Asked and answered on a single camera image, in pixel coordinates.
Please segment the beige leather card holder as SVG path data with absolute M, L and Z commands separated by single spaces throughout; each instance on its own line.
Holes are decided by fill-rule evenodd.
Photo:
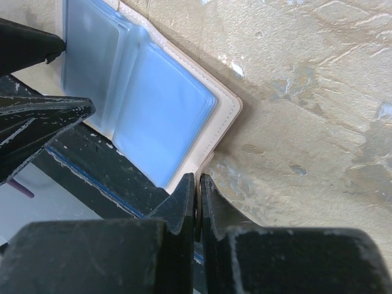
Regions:
M 233 124 L 242 110 L 243 104 L 239 97 L 231 92 L 226 86 L 215 79 L 208 71 L 193 61 L 188 55 L 183 53 L 179 48 L 174 46 L 166 37 L 164 37 L 150 21 L 144 16 L 128 7 L 122 1 L 103 1 L 127 18 L 135 25 L 145 28 L 151 40 L 163 49 L 176 62 L 183 66 L 191 75 L 193 75 L 202 85 L 210 90 L 217 99 L 217 104 L 206 120 L 203 128 L 193 142 L 190 150 L 187 152 L 184 160 L 181 162 L 176 173 L 170 180 L 167 187 L 163 188 L 167 192 L 173 192 L 181 177 L 185 173 L 199 174 L 203 166 L 213 155 L 213 151 L 227 130 Z M 56 32 L 64 39 L 64 1 L 56 2 Z M 58 69 L 59 78 L 62 87 L 62 67 L 65 60 L 65 53 L 62 56 L 61 68 Z M 91 123 L 90 118 L 86 120 L 88 126 L 92 127 L 98 133 L 111 140 L 111 137 L 98 131 Z

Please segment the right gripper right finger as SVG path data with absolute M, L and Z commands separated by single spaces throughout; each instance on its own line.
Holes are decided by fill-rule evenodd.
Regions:
M 200 180 L 209 293 L 390 293 L 391 275 L 364 231 L 262 227 Z

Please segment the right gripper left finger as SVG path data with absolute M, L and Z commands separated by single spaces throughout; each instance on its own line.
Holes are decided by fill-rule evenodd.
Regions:
M 2 293 L 192 293 L 195 180 L 144 218 L 33 222 L 10 241 Z

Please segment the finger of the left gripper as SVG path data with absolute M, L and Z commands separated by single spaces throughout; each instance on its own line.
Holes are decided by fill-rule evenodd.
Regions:
M 9 182 L 57 135 L 95 112 L 89 98 L 1 97 L 1 184 Z
M 66 44 L 57 35 L 1 19 L 1 75 L 50 63 L 61 55 Z

